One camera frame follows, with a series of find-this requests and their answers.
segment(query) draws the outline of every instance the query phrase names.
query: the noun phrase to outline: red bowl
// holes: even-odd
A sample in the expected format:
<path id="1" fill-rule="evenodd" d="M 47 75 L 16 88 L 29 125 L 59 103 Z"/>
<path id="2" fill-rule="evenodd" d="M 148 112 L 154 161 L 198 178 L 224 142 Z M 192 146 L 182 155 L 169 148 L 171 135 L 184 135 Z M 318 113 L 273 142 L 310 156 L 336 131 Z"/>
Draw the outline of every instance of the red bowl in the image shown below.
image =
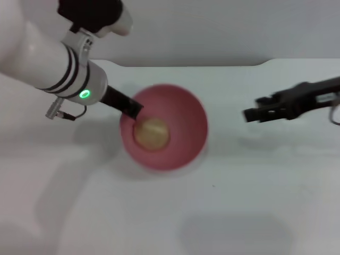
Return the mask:
<path id="1" fill-rule="evenodd" d="M 122 115 L 123 144 L 134 160 L 149 168 L 168 171 L 196 158 L 207 140 L 208 121 L 204 108 L 192 93 L 175 85 L 160 84 L 142 90 L 134 99 L 144 105 L 137 121 L 159 118 L 170 130 L 170 141 L 165 148 L 147 151 L 135 142 L 135 121 Z"/>

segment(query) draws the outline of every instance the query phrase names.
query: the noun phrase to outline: white table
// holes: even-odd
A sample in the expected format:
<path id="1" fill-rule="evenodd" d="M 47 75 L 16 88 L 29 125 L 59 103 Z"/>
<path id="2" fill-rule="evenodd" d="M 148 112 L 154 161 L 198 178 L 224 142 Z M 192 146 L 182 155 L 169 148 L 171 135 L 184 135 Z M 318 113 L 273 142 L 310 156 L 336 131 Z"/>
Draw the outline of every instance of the white table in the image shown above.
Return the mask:
<path id="1" fill-rule="evenodd" d="M 191 90 L 209 117 L 207 149 L 179 171 L 146 172 L 122 148 L 117 111 L 96 104 L 76 122 L 51 121 L 53 96 L 1 78 L 0 254 L 340 254 L 340 127 L 328 109 L 263 124 L 241 114 L 258 97 L 339 76 L 340 59 L 96 62 L 129 96 L 164 82 Z"/>

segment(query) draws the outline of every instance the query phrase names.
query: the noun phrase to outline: food item in bowl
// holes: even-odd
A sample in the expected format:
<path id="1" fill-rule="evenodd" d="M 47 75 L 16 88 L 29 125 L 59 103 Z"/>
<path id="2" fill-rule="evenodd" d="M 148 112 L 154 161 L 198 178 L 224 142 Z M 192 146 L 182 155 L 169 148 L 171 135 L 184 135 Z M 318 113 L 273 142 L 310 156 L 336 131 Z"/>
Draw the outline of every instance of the food item in bowl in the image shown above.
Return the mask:
<path id="1" fill-rule="evenodd" d="M 137 121 L 133 128 L 133 135 L 136 143 L 149 151 L 165 148 L 170 139 L 167 124 L 158 118 Z"/>

